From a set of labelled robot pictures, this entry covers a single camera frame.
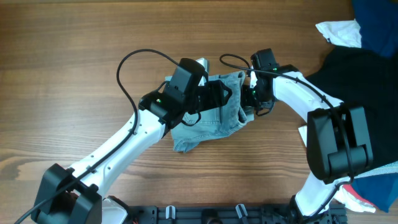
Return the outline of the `blue garment bottom right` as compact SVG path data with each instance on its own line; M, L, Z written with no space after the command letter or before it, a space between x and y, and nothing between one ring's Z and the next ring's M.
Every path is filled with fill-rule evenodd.
M358 178L346 189L358 199L388 213L397 199L397 173Z

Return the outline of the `white red garment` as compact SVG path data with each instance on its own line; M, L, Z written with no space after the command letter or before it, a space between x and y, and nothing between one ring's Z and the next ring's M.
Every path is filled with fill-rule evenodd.
M304 186L295 196L296 204L302 215L310 216L315 214L331 195L336 183L338 183L338 180L332 184L325 184L324 181L317 179L311 172ZM376 211L376 208L355 193L350 185L347 187L341 186L333 198L354 212L374 213Z

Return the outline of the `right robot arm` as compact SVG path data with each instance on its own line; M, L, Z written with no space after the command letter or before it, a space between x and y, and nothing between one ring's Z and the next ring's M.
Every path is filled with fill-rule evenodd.
M247 69L249 96L263 96L262 81L271 86L269 96L290 106L307 124L306 150L310 174L290 199L291 223L308 223L330 211L330 202L344 186L365 172L373 161L368 124L361 106L345 103L310 83L288 65Z

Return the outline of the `dark blue garment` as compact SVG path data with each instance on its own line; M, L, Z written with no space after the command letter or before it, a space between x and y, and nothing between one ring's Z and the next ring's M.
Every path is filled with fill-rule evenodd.
M361 47L382 57L397 53L397 1L352 0Z

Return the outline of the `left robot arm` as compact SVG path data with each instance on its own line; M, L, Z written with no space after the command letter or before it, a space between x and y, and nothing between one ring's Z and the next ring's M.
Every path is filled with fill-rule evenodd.
M133 160L182 122L185 113L224 106L233 92L221 81L178 84L164 81L144 95L128 122L97 150L64 169L48 168L34 207L35 223L132 223L129 207L108 190Z

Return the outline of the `light blue denim shorts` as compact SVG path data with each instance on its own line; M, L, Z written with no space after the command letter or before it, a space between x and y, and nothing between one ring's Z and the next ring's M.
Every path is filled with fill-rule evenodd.
M253 108L243 108L240 103L245 76L244 72L233 72L209 77L210 81L222 81L233 95L226 105L201 112L200 119L196 114L185 113L183 121L187 125L180 123L171 130L174 151L188 152L203 141L228 137L254 120Z

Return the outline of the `black garment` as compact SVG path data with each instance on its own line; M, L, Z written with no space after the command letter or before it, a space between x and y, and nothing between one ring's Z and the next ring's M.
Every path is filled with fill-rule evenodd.
M373 150L371 169L397 161L397 55L335 47L307 80L328 95L364 108Z

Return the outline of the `white garment top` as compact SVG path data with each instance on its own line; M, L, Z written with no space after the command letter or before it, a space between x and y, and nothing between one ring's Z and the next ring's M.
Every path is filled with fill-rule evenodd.
M360 25L356 20L326 21L315 25L328 43L336 46L361 48Z

